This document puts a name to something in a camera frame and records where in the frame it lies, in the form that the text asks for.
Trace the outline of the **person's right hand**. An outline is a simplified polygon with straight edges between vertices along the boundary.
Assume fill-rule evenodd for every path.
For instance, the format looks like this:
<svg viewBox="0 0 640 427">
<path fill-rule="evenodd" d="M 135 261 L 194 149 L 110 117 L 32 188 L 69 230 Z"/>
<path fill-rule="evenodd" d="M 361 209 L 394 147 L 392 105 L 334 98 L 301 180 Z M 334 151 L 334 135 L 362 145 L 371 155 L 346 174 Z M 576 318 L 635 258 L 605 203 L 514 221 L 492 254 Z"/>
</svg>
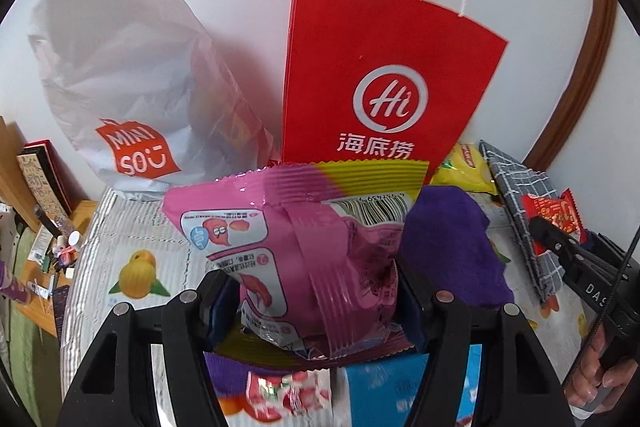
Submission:
<svg viewBox="0 0 640 427">
<path fill-rule="evenodd" d="M 597 398 L 600 389 L 608 389 L 610 392 L 594 413 L 613 410 L 634 377 L 638 369 L 638 363 L 634 360 L 620 362 L 607 371 L 602 369 L 600 355 L 605 345 L 605 332 L 600 325 L 564 391 L 567 402 L 572 407 L 584 407 Z"/>
</svg>

